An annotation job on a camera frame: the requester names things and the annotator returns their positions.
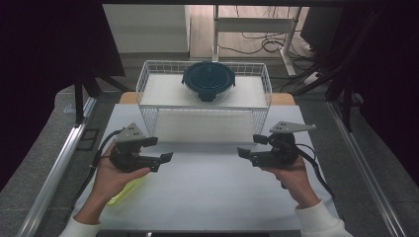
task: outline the black curtain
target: black curtain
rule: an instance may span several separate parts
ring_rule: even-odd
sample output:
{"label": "black curtain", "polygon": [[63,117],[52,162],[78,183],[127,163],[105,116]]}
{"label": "black curtain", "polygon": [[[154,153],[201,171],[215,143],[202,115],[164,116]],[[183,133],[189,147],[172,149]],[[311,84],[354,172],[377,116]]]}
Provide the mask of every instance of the black curtain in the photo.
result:
{"label": "black curtain", "polygon": [[361,113],[419,184],[419,7],[389,1],[357,56]]}
{"label": "black curtain", "polygon": [[57,92],[78,78],[94,80],[92,69],[125,76],[100,2],[0,2],[2,189],[48,120]]}

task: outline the hand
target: hand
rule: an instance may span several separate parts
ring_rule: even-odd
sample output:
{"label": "hand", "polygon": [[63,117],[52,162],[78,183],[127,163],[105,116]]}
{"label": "hand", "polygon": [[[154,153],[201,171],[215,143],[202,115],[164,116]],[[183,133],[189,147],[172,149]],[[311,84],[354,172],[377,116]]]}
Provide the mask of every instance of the hand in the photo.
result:
{"label": "hand", "polygon": [[285,169],[271,167],[261,169],[273,173],[277,180],[283,183],[292,198],[298,202],[297,208],[312,207],[320,202],[308,181],[304,160],[301,156],[298,156],[294,163]]}
{"label": "hand", "polygon": [[119,194],[129,181],[141,178],[150,172],[149,168],[142,168],[131,173],[118,170],[109,159],[114,145],[115,143],[112,143],[102,155],[92,192],[74,216],[74,219],[80,223],[98,224],[99,216],[108,201]]}

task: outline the white cabinet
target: white cabinet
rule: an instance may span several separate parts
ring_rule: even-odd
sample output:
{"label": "white cabinet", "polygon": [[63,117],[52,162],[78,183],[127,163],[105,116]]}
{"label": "white cabinet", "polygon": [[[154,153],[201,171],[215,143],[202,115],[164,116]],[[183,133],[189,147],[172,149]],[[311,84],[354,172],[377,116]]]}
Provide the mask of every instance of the white cabinet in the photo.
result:
{"label": "white cabinet", "polygon": [[188,52],[189,7],[104,4],[119,53]]}

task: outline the wire basket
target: wire basket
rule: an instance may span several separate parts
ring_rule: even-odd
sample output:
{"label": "wire basket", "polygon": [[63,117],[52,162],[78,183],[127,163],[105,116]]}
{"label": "wire basket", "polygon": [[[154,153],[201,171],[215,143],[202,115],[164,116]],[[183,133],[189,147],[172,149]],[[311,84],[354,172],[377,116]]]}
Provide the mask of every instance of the wire basket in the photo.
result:
{"label": "wire basket", "polygon": [[263,63],[221,62],[235,74],[225,100],[194,100],[182,84],[184,71],[197,61],[146,61],[136,99],[148,134],[168,142],[249,143],[260,134],[272,100]]}

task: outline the cable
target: cable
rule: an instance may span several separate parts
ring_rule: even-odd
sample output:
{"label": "cable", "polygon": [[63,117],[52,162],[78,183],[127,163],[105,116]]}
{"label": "cable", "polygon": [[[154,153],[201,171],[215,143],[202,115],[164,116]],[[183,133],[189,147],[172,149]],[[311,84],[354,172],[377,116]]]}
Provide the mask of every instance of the cable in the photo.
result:
{"label": "cable", "polygon": [[268,17],[269,17],[269,12],[271,12],[271,7],[268,7],[268,9],[265,11],[265,13],[262,15],[262,18],[266,15],[266,13],[268,13]]}
{"label": "cable", "polygon": [[298,68],[299,70],[301,70],[301,71],[306,71],[306,70],[308,70],[309,68],[310,68],[310,66],[309,67],[306,67],[306,68],[303,68],[303,67],[301,67],[301,66],[299,66],[299,65],[297,65],[296,63],[297,62],[299,62],[299,61],[310,61],[310,62],[313,62],[313,60],[312,59],[310,59],[310,58],[307,58],[307,57],[297,57],[297,58],[294,58],[293,59],[293,67],[295,67],[295,68]]}
{"label": "cable", "polygon": [[262,49],[263,49],[263,47],[261,47],[261,48],[259,48],[258,50],[253,51],[253,52],[245,52],[245,51],[240,51],[240,50],[237,50],[237,49],[234,49],[234,48],[231,48],[231,47],[224,47],[224,46],[220,46],[220,45],[218,45],[218,47],[220,47],[220,48],[222,48],[222,49],[227,49],[227,50],[236,51],[236,52],[243,53],[243,54],[254,54],[254,53],[256,53],[256,52],[258,52],[258,51],[260,51],[260,50],[262,50]]}
{"label": "cable", "polygon": [[310,146],[307,146],[307,145],[305,145],[305,144],[296,144],[296,146],[305,146],[305,147],[307,147],[308,149],[310,149],[312,152],[313,152],[313,159],[314,160],[316,160],[316,158],[317,158],[317,155],[315,154],[315,152],[314,152],[314,149],[312,148],[312,147],[310,147]]}
{"label": "cable", "polygon": [[235,5],[235,7],[234,7],[234,12],[237,14],[237,17],[240,17],[239,14],[238,14],[238,6],[237,5]]}
{"label": "cable", "polygon": [[303,71],[303,72],[301,72],[300,74],[298,74],[298,75],[296,75],[296,76],[292,76],[292,77],[289,77],[289,78],[284,78],[284,79],[292,79],[291,81],[289,81],[289,82],[287,82],[286,84],[284,84],[284,85],[281,85],[281,86],[277,86],[277,87],[273,87],[272,88],[272,90],[275,90],[275,89],[278,89],[278,88],[281,88],[281,90],[280,90],[280,93],[281,92],[283,92],[283,90],[284,90],[284,88],[285,87],[287,87],[287,86],[289,86],[289,85],[292,85],[293,83],[297,83],[299,80],[301,80],[301,79],[304,79],[304,76],[306,76],[306,75],[308,75],[308,74],[310,74],[310,73],[313,73],[314,71],[316,71],[317,69],[319,68],[319,66],[317,65],[317,64],[313,64],[313,65],[311,65],[307,70],[305,70],[305,71]]}
{"label": "cable", "polygon": [[245,39],[254,39],[254,40],[257,40],[257,39],[265,39],[266,37],[269,38],[269,37],[280,36],[280,35],[283,35],[284,33],[276,33],[276,34],[272,34],[272,35],[268,35],[268,36],[267,36],[267,33],[265,33],[265,35],[263,37],[246,37],[246,36],[244,36],[244,33],[241,33],[241,34],[243,35],[243,37]]}
{"label": "cable", "polygon": [[101,160],[101,156],[103,153],[103,149],[105,148],[105,145],[108,143],[108,141],[116,134],[119,134],[123,129],[121,130],[115,130],[111,134],[109,134],[105,140],[102,142],[102,145],[100,146],[99,150],[95,154],[95,158],[92,161],[92,164],[90,165],[89,173],[87,174],[86,179],[84,180],[83,184],[81,185],[79,191],[77,192],[77,195],[74,197],[73,202],[71,203],[71,209],[74,209],[77,200],[80,198],[83,191],[86,189],[87,185],[90,183],[90,181],[93,178],[93,175],[95,174],[96,168],[98,167],[99,161]]}
{"label": "cable", "polygon": [[329,193],[332,196],[332,199],[335,199],[335,197],[336,197],[335,194],[332,192],[330,187],[326,184],[323,177],[321,177],[320,169],[318,167],[317,162],[315,162],[315,160],[313,158],[311,158],[309,155],[307,155],[307,153],[305,153],[304,151],[302,151],[298,147],[295,146],[294,148],[296,148],[298,154],[300,154],[305,160],[307,160],[311,164],[311,166],[314,169],[314,174],[317,177],[317,180],[320,182],[320,184],[323,186],[323,188],[327,191],[327,193]]}
{"label": "cable", "polygon": [[272,18],[275,18],[275,12],[277,11],[277,7],[274,7],[274,13],[272,14]]}
{"label": "cable", "polygon": [[293,86],[293,92],[292,92],[292,95],[295,95],[296,88],[297,88],[299,85],[303,84],[303,83],[304,83],[304,82],[301,82],[301,81],[298,81],[298,83],[295,83],[295,85]]}

